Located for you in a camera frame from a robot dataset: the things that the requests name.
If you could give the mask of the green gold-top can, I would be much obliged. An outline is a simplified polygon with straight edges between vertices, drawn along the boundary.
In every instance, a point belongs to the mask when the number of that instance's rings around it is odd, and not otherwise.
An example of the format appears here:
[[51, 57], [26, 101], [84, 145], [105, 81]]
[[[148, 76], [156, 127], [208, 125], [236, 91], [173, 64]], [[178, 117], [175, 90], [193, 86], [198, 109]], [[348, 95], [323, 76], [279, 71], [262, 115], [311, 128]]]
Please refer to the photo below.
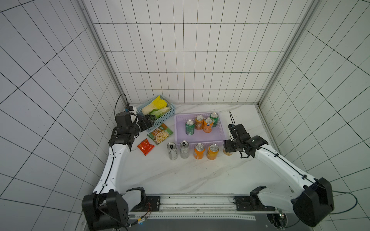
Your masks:
[[231, 156], [231, 155], [232, 155], [232, 153], [227, 152], [224, 148], [223, 148], [223, 153], [224, 153], [225, 155], [227, 155], [227, 156]]

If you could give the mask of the orange Schweppes can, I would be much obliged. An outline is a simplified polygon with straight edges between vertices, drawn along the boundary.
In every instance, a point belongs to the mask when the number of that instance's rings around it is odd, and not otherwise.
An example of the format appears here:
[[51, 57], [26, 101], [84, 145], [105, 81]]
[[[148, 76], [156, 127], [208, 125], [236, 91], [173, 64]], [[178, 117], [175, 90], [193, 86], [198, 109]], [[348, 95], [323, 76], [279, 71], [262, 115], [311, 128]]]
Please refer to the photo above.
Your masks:
[[219, 152], [218, 145], [215, 143], [210, 144], [207, 151], [207, 158], [209, 160], [215, 160], [217, 158], [218, 152]]

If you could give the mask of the small silver can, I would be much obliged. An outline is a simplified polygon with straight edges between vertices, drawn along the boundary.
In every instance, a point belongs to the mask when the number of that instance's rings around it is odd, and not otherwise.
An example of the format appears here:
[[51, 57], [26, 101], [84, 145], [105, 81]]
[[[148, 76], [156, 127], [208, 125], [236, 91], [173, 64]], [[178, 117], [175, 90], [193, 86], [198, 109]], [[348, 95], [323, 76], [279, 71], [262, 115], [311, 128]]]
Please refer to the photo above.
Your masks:
[[178, 153], [177, 153], [177, 145], [174, 142], [169, 142], [167, 144], [167, 151], [170, 160], [176, 160], [178, 158]]

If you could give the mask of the tall silver can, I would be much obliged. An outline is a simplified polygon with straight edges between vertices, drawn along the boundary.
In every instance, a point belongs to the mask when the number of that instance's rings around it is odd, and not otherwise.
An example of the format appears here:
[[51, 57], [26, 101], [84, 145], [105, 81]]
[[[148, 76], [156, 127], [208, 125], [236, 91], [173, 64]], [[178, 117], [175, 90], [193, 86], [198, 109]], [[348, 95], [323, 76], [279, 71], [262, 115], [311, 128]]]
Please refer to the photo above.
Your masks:
[[183, 159], [187, 159], [189, 157], [189, 143], [188, 141], [180, 142], [180, 156]]

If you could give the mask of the orange Fanta can front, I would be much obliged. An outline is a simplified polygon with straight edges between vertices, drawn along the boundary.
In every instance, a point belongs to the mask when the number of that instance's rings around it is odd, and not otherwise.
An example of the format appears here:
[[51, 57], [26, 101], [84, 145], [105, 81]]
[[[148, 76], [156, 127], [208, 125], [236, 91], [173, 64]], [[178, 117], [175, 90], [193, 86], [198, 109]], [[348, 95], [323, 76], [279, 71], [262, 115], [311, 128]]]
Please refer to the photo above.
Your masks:
[[194, 157], [196, 159], [202, 159], [204, 156], [205, 146], [202, 143], [197, 143], [194, 148]]

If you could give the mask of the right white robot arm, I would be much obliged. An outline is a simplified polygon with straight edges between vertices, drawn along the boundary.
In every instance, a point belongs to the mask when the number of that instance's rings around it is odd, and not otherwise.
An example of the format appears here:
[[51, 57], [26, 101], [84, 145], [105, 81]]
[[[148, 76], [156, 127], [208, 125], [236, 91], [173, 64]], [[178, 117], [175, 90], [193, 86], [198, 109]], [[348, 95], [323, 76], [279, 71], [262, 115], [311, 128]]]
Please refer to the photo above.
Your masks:
[[251, 137], [242, 124], [229, 124], [231, 139], [224, 141], [228, 153], [240, 152], [264, 163], [281, 177], [288, 189], [259, 186], [250, 192], [252, 208], [274, 207], [294, 213], [309, 227], [317, 226], [334, 211], [331, 183], [314, 178], [279, 154], [260, 136]]

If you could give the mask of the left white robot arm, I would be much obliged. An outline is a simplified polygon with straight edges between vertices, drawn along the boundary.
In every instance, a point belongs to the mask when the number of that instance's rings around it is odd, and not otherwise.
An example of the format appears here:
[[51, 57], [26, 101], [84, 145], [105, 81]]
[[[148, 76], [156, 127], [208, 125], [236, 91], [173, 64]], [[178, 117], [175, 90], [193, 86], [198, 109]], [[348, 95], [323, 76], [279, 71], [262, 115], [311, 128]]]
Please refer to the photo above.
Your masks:
[[122, 165], [136, 137], [153, 127], [155, 116], [140, 115], [133, 107], [115, 116], [116, 127], [108, 142], [108, 159], [93, 192], [82, 200], [82, 209], [90, 231], [126, 228], [132, 210], [147, 209], [145, 191], [132, 188], [121, 194], [117, 182]]

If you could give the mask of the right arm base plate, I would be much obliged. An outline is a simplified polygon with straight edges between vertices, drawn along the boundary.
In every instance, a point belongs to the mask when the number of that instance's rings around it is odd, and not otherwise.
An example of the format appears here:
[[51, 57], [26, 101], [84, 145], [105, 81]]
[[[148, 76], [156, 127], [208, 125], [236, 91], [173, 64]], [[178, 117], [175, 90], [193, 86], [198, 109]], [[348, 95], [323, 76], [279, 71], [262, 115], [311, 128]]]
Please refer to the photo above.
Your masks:
[[247, 196], [234, 196], [233, 203], [236, 205], [237, 211], [253, 212], [253, 211], [275, 211], [274, 207], [265, 206], [261, 203], [258, 198], [258, 194], [261, 190], [265, 189], [265, 186], [259, 186], [250, 192]]

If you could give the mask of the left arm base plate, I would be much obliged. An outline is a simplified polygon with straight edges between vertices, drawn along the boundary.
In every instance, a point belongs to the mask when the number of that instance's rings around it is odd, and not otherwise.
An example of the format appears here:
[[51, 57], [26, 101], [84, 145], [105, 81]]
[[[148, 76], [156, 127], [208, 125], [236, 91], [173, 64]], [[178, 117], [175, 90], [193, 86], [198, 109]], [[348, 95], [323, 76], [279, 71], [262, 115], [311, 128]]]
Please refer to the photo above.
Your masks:
[[136, 205], [131, 212], [158, 212], [160, 210], [161, 197], [160, 196], [147, 196], [145, 202]]

